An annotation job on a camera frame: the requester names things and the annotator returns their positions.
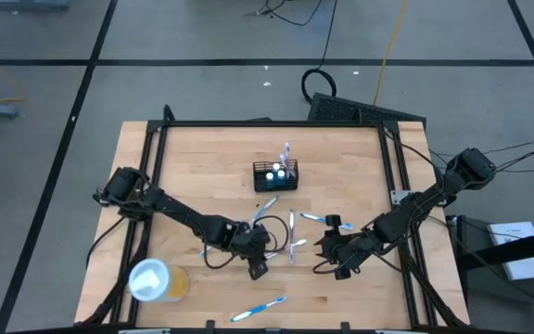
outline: gray floor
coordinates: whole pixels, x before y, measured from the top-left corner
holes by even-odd
[[[282,14],[303,20],[314,3],[296,0]],[[88,58],[107,4],[73,0],[67,13],[0,13],[0,58]],[[534,1],[518,4],[534,36]],[[303,28],[243,16],[261,5],[120,0],[101,58],[322,55],[332,1],[324,0]],[[400,6],[399,0],[340,1],[328,56],[381,58]],[[392,57],[531,59],[508,4],[499,0],[412,2]],[[309,106],[299,79],[308,68],[97,67],[8,330],[71,324],[100,211],[91,194],[108,177],[122,122],[158,118],[165,103],[181,120],[305,120]],[[325,69],[336,78],[339,96],[372,102],[378,67]],[[19,118],[0,119],[0,306],[85,68],[6,70],[29,98],[19,104]],[[309,87],[327,92],[318,79]],[[0,96],[10,94],[0,79]],[[389,67],[379,104],[427,117],[428,140],[437,151],[505,147],[534,139],[534,67]],[[526,151],[492,158],[507,161]],[[534,157],[517,167],[534,169]],[[450,212],[534,223],[534,173],[500,174],[483,191],[463,194]],[[475,292],[469,297],[476,326],[534,332],[534,307]]]

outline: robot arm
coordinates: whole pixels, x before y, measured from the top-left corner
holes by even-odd
[[[317,242],[322,248],[318,255],[330,264],[337,264],[334,271],[336,279],[350,278],[351,271],[359,274],[360,264],[370,255],[384,255],[392,251],[405,241],[404,236],[410,226],[424,221],[436,205],[445,199],[454,199],[461,190],[482,188],[493,179],[495,170],[483,153],[476,148],[468,148],[449,161],[446,173],[438,183],[424,192],[406,197],[398,209],[382,213],[359,233],[341,236],[340,217],[328,215],[326,223],[333,228],[325,231],[324,237]]]
[[[138,170],[118,168],[105,188],[97,191],[93,198],[102,206],[119,206],[119,215],[128,219],[145,220],[155,212],[167,215],[189,227],[205,244],[248,260],[248,273],[253,280],[268,270],[264,253],[271,240],[264,225],[251,228],[246,222],[196,212],[151,185]]]

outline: wire basket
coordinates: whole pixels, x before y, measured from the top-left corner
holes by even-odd
[[[256,192],[266,191],[280,191],[280,190],[296,190],[298,189],[298,181],[300,174],[298,170],[298,161],[292,159],[289,161],[289,169],[294,171],[294,175],[289,170],[283,170],[286,172],[286,177],[280,179],[276,173],[273,173],[273,164],[277,162],[257,161],[252,163],[253,178],[255,181]],[[273,173],[273,180],[267,180],[267,173]]]

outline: plastic cup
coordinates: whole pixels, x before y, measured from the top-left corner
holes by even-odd
[[[189,278],[176,265],[145,259],[129,274],[129,290],[140,302],[178,302],[189,290]]]

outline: wooden table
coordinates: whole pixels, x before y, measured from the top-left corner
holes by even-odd
[[[145,129],[145,122],[123,124],[112,171],[138,166]],[[421,123],[400,123],[400,134],[404,144],[427,155]],[[275,195],[254,192],[251,164],[276,161],[286,141],[292,147],[293,159],[299,161],[300,185],[296,191],[280,192],[269,214],[287,221],[290,208],[319,216],[337,213],[344,222],[360,228],[389,211],[380,142],[373,128],[171,127],[159,186],[199,212],[248,221]],[[388,145],[395,183],[401,188],[390,140]],[[430,165],[409,150],[404,154],[412,188],[423,190],[432,185],[435,178]],[[148,173],[154,156],[152,150]],[[117,220],[116,211],[102,210],[96,236]],[[431,215],[444,216],[442,209]],[[284,239],[277,222],[265,224],[278,239]],[[200,240],[186,227],[156,214],[148,256],[182,267],[191,287],[177,303],[142,303],[137,326],[202,328],[206,320],[214,319],[217,328],[339,328],[342,321],[350,322],[351,328],[409,328],[401,274],[375,257],[362,264],[361,274],[347,280],[336,281],[333,275],[312,272],[322,260],[314,255],[319,247],[312,244],[324,231],[325,225],[297,216],[297,238],[310,243],[297,248],[296,265],[289,264],[287,253],[276,256],[267,263],[269,272],[252,281],[247,263],[239,259],[224,269],[210,270],[199,257]],[[116,281],[125,233],[126,224],[106,238],[92,256],[76,321],[90,315]],[[457,316],[468,322],[446,228],[428,220],[420,233],[430,282]],[[228,257],[219,251],[209,254],[211,263]],[[399,265],[396,251],[386,258]],[[415,281],[414,290],[420,322],[425,322],[421,290]],[[121,319],[127,317],[128,289],[125,295]],[[229,322],[233,315],[281,295],[287,296],[286,302],[243,321]]]

